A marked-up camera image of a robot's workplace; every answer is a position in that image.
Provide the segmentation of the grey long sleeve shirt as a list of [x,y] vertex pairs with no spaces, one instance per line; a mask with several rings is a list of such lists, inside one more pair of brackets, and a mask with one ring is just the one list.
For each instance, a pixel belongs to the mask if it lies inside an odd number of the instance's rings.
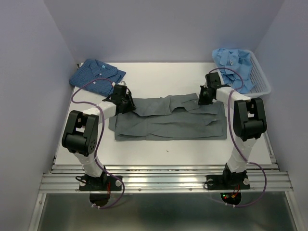
[[109,119],[116,141],[224,140],[224,104],[198,105],[195,93],[135,98],[134,111]]

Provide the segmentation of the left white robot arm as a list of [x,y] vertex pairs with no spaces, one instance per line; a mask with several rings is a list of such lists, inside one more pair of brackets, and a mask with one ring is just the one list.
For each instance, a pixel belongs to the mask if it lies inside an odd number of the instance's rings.
[[102,135],[98,126],[118,114],[136,109],[131,91],[124,82],[113,83],[113,92],[100,104],[93,104],[85,111],[73,110],[69,113],[62,137],[62,146],[72,153],[82,165],[85,173],[77,177],[81,191],[103,190],[107,188],[108,175],[105,167],[98,163],[97,149]]

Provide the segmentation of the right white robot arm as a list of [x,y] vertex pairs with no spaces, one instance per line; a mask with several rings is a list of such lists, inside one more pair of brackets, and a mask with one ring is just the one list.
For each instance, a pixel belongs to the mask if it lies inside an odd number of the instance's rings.
[[217,72],[205,76],[201,86],[199,105],[219,101],[227,106],[228,127],[233,150],[220,175],[207,175],[205,185],[209,190],[248,189],[247,164],[257,139],[267,130],[263,100],[240,94],[231,86],[222,84]]

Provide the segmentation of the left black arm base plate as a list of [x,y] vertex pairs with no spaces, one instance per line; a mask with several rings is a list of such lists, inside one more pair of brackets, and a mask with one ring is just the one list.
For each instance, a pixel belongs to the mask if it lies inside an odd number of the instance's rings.
[[91,191],[116,191],[122,190],[120,180],[104,175],[102,177],[91,177],[89,175],[76,176],[75,179],[79,182],[79,190],[82,192]]

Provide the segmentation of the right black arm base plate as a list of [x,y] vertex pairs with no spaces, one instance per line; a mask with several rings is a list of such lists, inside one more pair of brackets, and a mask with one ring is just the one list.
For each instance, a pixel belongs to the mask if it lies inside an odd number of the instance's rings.
[[231,172],[227,164],[221,175],[206,175],[204,187],[208,190],[249,190],[250,183],[247,171]]

